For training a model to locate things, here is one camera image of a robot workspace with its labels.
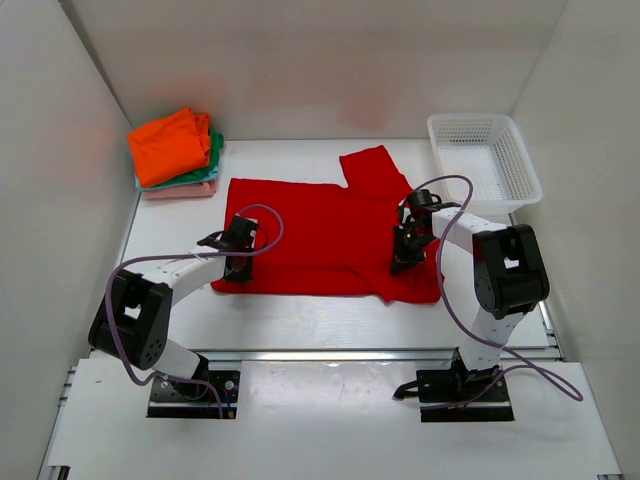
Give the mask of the red t shirt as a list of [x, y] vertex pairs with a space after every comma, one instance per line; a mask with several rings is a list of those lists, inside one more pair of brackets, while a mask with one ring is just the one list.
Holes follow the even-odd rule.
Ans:
[[365, 149], [339, 162], [345, 186], [231, 180], [226, 216], [246, 208], [262, 228], [259, 241], [280, 241], [255, 257], [251, 281], [216, 280], [215, 291], [439, 301], [436, 243], [427, 247], [424, 263], [398, 275], [390, 272], [396, 207], [411, 187], [387, 149]]

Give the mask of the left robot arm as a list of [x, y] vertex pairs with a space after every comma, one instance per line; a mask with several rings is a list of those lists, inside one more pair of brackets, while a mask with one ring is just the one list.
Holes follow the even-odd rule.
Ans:
[[257, 220], [235, 215], [225, 230], [198, 241], [192, 252], [120, 265], [90, 328], [91, 347], [119, 359], [139, 386], [162, 377], [188, 398], [213, 390], [208, 361], [169, 339], [171, 311], [212, 282], [249, 282], [258, 231]]

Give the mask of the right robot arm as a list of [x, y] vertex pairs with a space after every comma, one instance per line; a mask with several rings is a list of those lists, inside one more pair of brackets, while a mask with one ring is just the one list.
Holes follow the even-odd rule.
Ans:
[[457, 348], [449, 391], [471, 400], [499, 370], [502, 347], [521, 319], [549, 295], [550, 285], [533, 229], [508, 226], [465, 213], [434, 199], [427, 189], [411, 193], [397, 208], [390, 273], [426, 262], [426, 247], [449, 242], [472, 255], [479, 309], [471, 336]]

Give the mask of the pink folded t shirt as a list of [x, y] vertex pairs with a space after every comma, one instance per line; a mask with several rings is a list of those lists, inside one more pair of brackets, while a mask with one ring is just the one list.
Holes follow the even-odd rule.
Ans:
[[142, 197], [146, 200], [179, 200], [197, 199], [213, 196], [217, 191], [215, 180], [179, 185], [159, 190], [143, 191]]

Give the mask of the white plastic basket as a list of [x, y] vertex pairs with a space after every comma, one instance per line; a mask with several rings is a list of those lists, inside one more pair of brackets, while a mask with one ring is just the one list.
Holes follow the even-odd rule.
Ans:
[[489, 113], [431, 116], [428, 133], [438, 173], [473, 183], [468, 209], [509, 215], [543, 197], [522, 136], [511, 117]]

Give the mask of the light blue folded t shirt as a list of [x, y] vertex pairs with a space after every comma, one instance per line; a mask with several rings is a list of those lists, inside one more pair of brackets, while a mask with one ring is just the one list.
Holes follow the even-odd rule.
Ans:
[[140, 191], [140, 192], [144, 192], [149, 190], [148, 188], [145, 188], [141, 185], [140, 180], [138, 178], [138, 176], [135, 176], [135, 188]]

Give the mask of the green folded t shirt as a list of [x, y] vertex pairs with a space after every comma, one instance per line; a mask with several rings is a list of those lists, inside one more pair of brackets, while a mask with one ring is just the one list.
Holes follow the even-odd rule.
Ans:
[[210, 135], [209, 163], [205, 167], [172, 178], [168, 184], [181, 186], [215, 180], [219, 174], [219, 162], [224, 147], [224, 136], [219, 132], [213, 131]]

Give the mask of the orange folded t shirt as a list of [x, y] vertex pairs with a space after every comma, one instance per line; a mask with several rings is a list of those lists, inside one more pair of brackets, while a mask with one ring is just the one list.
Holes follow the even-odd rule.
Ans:
[[184, 108], [133, 130], [127, 141], [142, 188], [155, 187], [210, 163], [211, 118]]

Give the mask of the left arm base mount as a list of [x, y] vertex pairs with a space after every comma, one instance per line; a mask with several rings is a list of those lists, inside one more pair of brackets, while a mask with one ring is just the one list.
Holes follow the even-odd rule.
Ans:
[[208, 383], [177, 383], [157, 378], [151, 385], [147, 417], [154, 419], [235, 420], [238, 416], [240, 362], [210, 362]]

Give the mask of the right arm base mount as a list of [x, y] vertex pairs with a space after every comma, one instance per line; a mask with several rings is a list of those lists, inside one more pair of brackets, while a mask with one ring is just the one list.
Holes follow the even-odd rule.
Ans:
[[503, 371], [494, 366], [467, 371], [461, 360], [448, 369], [419, 369], [396, 388], [392, 399], [417, 398], [422, 423], [511, 422], [515, 420]]

